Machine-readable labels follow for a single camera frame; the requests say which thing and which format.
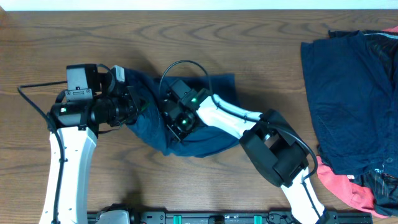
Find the dark blue denim shorts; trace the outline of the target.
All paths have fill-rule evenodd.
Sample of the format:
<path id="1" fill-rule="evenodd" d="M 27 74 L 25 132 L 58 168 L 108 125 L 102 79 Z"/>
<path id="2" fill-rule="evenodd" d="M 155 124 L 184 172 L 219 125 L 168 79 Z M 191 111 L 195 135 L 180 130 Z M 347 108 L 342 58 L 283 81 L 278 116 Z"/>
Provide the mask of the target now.
<path id="1" fill-rule="evenodd" d="M 161 80 L 128 68 L 124 76 L 126 84 L 134 86 L 149 102 L 144 112 L 127 127 L 163 155 L 206 157 L 238 145 L 237 138 L 203 124 L 194 112 L 178 105 L 176 100 L 165 101 L 170 87 L 180 80 L 191 90 L 209 88 L 205 77 L 165 77 Z"/>

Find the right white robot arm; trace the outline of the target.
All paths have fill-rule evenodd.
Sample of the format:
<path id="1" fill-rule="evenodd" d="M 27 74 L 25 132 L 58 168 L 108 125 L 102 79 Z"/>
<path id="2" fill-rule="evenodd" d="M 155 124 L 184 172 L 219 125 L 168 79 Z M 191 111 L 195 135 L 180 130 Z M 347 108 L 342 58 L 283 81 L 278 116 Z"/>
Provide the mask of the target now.
<path id="1" fill-rule="evenodd" d="M 275 110 L 242 109 L 210 90 L 168 90 L 162 101 L 168 129 L 182 141 L 199 125 L 218 128 L 236 138 L 258 173 L 282 189 L 299 223 L 326 223 L 328 215 L 311 185 L 315 154 Z"/>

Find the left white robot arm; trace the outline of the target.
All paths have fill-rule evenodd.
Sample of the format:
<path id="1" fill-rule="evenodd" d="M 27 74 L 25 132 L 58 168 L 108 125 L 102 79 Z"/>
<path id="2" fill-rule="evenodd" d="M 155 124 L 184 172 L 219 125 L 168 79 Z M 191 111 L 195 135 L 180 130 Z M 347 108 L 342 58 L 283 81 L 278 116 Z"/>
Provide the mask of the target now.
<path id="1" fill-rule="evenodd" d="M 78 86 L 62 91 L 47 115 L 51 160 L 41 223 L 88 223 L 90 167 L 99 125 L 130 123 L 148 104 L 133 86 L 98 96 Z"/>

